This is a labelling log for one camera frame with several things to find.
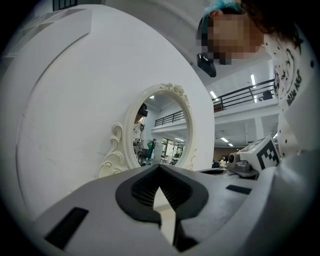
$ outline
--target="person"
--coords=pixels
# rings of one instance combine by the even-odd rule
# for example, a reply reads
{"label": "person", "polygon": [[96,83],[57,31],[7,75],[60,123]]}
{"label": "person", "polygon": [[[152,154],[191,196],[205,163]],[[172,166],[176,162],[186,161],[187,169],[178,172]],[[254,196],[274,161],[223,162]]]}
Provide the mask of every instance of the person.
{"label": "person", "polygon": [[134,124],[133,124],[133,131],[132,131],[132,138],[133,138],[133,149],[134,153],[137,155],[142,149],[144,148],[144,141],[146,139],[146,131],[145,125],[140,123],[140,120],[143,117],[147,117],[147,105],[143,103],[135,116]]}
{"label": "person", "polygon": [[211,60],[249,58],[261,46],[271,55],[283,157],[320,147],[319,64],[294,21],[293,8],[288,0],[216,0],[205,9],[197,32],[202,51]]}
{"label": "person", "polygon": [[152,153],[155,149],[155,145],[156,145],[156,139],[154,138],[153,140],[151,140],[149,143],[148,143],[148,154],[147,154],[147,160],[150,159],[152,160]]}
{"label": "person", "polygon": [[222,157],[222,160],[220,161],[220,167],[226,167],[226,161],[225,161],[225,157]]}

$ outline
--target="fluorescent light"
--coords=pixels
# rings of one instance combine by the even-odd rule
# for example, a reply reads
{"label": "fluorescent light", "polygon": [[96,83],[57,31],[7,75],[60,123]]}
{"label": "fluorescent light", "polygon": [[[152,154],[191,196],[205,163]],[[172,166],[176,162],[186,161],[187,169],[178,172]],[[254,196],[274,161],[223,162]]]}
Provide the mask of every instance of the fluorescent light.
{"label": "fluorescent light", "polygon": [[256,79],[255,79],[255,75],[254,74],[251,75],[251,81],[252,81],[252,85],[255,86],[256,85]]}
{"label": "fluorescent light", "polygon": [[229,141],[227,141],[226,138],[224,138],[224,137],[221,137],[220,139],[223,140],[224,142],[229,142]]}
{"label": "fluorescent light", "polygon": [[212,91],[210,91],[210,94],[212,95],[212,97],[214,98],[214,99],[216,99],[217,98],[217,95],[214,93],[214,91],[212,90]]}

